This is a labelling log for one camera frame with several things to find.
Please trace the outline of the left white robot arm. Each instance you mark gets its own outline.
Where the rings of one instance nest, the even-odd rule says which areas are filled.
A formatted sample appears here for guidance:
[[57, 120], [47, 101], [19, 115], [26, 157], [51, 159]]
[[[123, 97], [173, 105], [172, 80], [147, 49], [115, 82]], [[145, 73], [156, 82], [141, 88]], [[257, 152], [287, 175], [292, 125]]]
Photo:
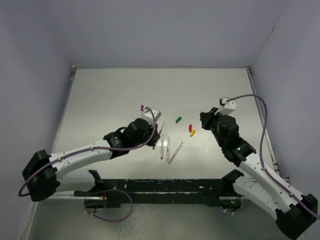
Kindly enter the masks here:
[[61, 191], [62, 178], [93, 163], [112, 160], [143, 146], [154, 147], [160, 138], [156, 120], [137, 118], [98, 141], [71, 151], [47, 153], [39, 150], [22, 171], [24, 184], [19, 197], [40, 202]]

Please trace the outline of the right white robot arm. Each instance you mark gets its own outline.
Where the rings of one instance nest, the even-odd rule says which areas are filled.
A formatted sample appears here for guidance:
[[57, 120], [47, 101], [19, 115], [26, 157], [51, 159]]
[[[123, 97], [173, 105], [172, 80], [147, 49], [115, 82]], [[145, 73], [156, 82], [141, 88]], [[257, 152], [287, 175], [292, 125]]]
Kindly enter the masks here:
[[212, 132], [224, 157], [238, 168], [222, 183], [223, 192], [248, 198], [275, 220], [285, 236], [298, 239], [317, 220], [317, 198], [295, 189], [266, 165], [240, 137], [234, 117], [220, 114], [216, 107], [199, 115], [202, 129]]

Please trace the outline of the blue pen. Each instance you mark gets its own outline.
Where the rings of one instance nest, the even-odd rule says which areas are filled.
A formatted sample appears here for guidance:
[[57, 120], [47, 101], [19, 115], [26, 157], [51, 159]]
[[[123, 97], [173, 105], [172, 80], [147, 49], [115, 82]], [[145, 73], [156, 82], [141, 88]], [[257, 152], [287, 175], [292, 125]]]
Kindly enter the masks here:
[[[157, 139], [157, 141], [160, 139], [160, 136], [161, 136], [161, 134], [162, 134], [162, 131], [163, 131], [163, 129], [164, 129], [164, 126], [165, 126], [165, 122], [163, 122], [162, 126], [160, 127], [160, 130], [158, 131], [159, 138]], [[152, 150], [154, 150], [154, 149], [156, 148], [157, 141], [155, 142], [155, 145], [153, 146]]]

